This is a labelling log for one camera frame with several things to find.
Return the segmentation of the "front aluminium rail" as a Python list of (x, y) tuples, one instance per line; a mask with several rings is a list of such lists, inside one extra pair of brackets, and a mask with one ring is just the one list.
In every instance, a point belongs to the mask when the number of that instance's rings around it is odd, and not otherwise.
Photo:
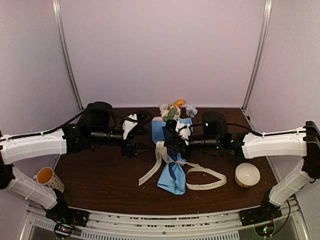
[(302, 211), (295, 197), (282, 205), (274, 220), (243, 225), (240, 210), (184, 215), (137, 215), (89, 211), (87, 225), (69, 240), (263, 240), (258, 233), (274, 224), (272, 240), (308, 240)]

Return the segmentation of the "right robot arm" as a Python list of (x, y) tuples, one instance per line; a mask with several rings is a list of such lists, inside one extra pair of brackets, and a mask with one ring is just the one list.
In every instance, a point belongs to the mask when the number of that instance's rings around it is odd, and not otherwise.
[(280, 206), (307, 183), (320, 177), (320, 130), (313, 121), (291, 130), (259, 133), (229, 133), (226, 117), (216, 111), (205, 112), (199, 126), (202, 133), (194, 133), (192, 124), (168, 120), (165, 129), (170, 137), (164, 145), (181, 154), (183, 159), (192, 150), (213, 151), (239, 160), (270, 156), (299, 156), (297, 166), (280, 183), (264, 195), (256, 210), (259, 220), (268, 220)]

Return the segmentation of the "round white bowl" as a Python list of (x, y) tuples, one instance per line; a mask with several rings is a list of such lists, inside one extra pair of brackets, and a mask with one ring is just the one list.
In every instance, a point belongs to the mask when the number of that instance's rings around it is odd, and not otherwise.
[(245, 162), (236, 167), (234, 177), (240, 187), (250, 188), (260, 181), (261, 174), (256, 166)]

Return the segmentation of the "patterned cup orange inside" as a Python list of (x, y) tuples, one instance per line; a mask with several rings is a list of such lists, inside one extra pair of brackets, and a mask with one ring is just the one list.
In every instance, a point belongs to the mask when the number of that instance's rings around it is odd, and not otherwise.
[(44, 167), (40, 169), (32, 178), (40, 185), (44, 185), (51, 189), (56, 189), (61, 193), (65, 191), (65, 185), (50, 167)]

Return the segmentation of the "blue wrapping paper sheet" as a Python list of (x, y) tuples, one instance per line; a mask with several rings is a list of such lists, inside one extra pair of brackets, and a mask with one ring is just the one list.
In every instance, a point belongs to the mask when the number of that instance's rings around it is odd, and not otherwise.
[[(167, 140), (172, 135), (166, 130), (166, 123), (155, 119), (151, 122), (152, 140), (157, 142)], [(157, 186), (174, 195), (183, 195), (186, 192), (186, 174), (177, 161), (186, 162), (178, 151), (167, 148), (167, 161), (158, 179)]]

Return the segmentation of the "right aluminium frame post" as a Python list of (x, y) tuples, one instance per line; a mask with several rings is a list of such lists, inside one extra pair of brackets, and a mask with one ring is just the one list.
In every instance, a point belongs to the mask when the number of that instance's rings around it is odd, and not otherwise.
[(266, 42), (269, 34), (270, 23), (272, 18), (272, 10), (273, 10), (273, 0), (265, 0), (256, 54), (255, 54), (253, 67), (252, 67), (252, 71), (249, 79), (249, 84), (248, 84), (245, 98), (241, 108), (244, 112), (247, 112), (248, 110), (250, 99), (254, 91), (255, 82), (259, 74), (261, 62), (263, 59), (263, 52), (264, 52), (264, 48), (266, 46)]

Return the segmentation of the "orange fake flower stem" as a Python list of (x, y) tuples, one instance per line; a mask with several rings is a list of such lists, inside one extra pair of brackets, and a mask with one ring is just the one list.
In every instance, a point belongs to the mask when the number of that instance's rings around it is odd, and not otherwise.
[(179, 99), (177, 100), (175, 103), (174, 103), (174, 106), (177, 108), (177, 109), (181, 109), (181, 107), (186, 103), (186, 101), (184, 99)]

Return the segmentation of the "cream rose fake flower stem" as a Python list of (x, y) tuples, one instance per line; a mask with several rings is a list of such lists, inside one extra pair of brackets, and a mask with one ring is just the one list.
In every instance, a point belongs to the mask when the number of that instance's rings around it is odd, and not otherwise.
[(162, 104), (159, 107), (160, 116), (164, 122), (181, 119), (181, 106), (178, 104)]

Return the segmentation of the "left aluminium frame post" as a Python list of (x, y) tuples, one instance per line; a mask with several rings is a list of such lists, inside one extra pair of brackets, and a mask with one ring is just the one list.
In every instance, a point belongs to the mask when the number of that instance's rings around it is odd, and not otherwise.
[(68, 81), (69, 81), (69, 84), (71, 87), (71, 92), (72, 92), (73, 97), (75, 99), (77, 108), (81, 111), (84, 109), (84, 107), (83, 107), (83, 104), (82, 104), (82, 101), (80, 98), (79, 90), (78, 90), (76, 80), (74, 77), (72, 63), (71, 63), (71, 59), (70, 59), (70, 55), (69, 55), (69, 51), (68, 51), (60, 1), (59, 0), (52, 0), (52, 7), (53, 7), (53, 14), (54, 14), (56, 26), (57, 26), (60, 46), (61, 46), (61, 50), (62, 50), (63, 62), (64, 62), (66, 73), (67, 73), (67, 78), (68, 78)]

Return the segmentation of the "beige printed ribbon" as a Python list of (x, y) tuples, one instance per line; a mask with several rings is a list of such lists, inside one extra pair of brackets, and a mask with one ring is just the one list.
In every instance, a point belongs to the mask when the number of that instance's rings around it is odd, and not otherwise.
[[(154, 166), (138, 180), (141, 186), (147, 182), (161, 167), (162, 162), (165, 166), (158, 179), (157, 186), (174, 195), (183, 195), (186, 189), (192, 191), (206, 191), (219, 188), (227, 183), (227, 177), (224, 174), (216, 172), (210, 168), (204, 168), (196, 163), (190, 163), (181, 157), (177, 161), (168, 155), (167, 147), (164, 141), (157, 141), (155, 146), (155, 164)], [(187, 174), (204, 173), (217, 178), (217, 181), (203, 184), (187, 183)]]

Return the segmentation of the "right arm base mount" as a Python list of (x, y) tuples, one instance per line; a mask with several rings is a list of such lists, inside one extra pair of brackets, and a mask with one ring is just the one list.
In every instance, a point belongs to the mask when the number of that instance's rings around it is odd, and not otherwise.
[(263, 208), (254, 207), (239, 212), (239, 217), (242, 226), (256, 225), (264, 222), (270, 222), (276, 218), (282, 216), (282, 212), (279, 209), (275, 211), (265, 210)]

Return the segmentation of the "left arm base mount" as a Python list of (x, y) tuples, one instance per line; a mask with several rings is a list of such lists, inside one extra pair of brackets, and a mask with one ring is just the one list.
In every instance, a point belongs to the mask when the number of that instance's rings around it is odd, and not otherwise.
[(46, 209), (46, 217), (56, 223), (68, 224), (70, 226), (86, 227), (90, 213), (85, 210), (69, 208), (67, 210)]

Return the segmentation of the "aluminium frame post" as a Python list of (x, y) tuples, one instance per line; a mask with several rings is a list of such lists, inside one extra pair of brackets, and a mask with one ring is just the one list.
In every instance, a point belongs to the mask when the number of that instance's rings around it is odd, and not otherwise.
[(62, 50), (63, 62), (64, 62), (66, 73), (67, 73), (67, 78), (68, 78), (68, 81), (69, 81), (69, 84), (71, 87), (71, 92), (72, 92), (73, 97), (75, 99), (77, 108), (81, 111), (84, 109), (84, 107), (83, 107), (83, 104), (82, 104), (82, 101), (80, 98), (79, 90), (78, 90), (76, 80), (74, 77), (72, 63), (71, 63), (71, 59), (70, 59), (70, 55), (69, 55), (69, 51), (68, 51), (60, 1), (59, 0), (52, 0), (52, 7), (53, 7), (53, 14), (54, 14), (56, 26), (57, 26), (60, 46), (61, 46), (61, 50)]
[(255, 54), (253, 67), (252, 67), (252, 71), (249, 79), (249, 84), (248, 84), (245, 98), (241, 108), (244, 112), (247, 112), (248, 110), (250, 99), (254, 91), (255, 82), (259, 74), (261, 62), (263, 59), (263, 52), (264, 52), (264, 48), (266, 46), (266, 42), (269, 34), (270, 23), (272, 18), (272, 10), (273, 10), (273, 0), (265, 0), (256, 54)]

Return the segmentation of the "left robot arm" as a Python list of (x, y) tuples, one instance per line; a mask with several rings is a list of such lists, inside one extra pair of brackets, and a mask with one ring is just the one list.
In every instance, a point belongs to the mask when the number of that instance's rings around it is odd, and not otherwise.
[(149, 146), (132, 140), (145, 135), (146, 124), (152, 114), (138, 111), (122, 116), (106, 102), (89, 103), (70, 120), (49, 130), (0, 137), (0, 188), (13, 191), (27, 200), (38, 203), (47, 213), (61, 222), (72, 218), (62, 190), (38, 183), (23, 174), (16, 162), (40, 159), (44, 156), (62, 156), (89, 150), (93, 146), (120, 147), (124, 157), (132, 158)]

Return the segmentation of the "light blue fake flower stem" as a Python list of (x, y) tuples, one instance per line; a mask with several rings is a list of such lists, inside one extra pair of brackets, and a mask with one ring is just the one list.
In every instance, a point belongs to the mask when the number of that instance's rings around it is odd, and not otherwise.
[(186, 110), (186, 115), (189, 118), (194, 118), (198, 113), (198, 110), (194, 106), (191, 106), (191, 105), (186, 106), (185, 110)]

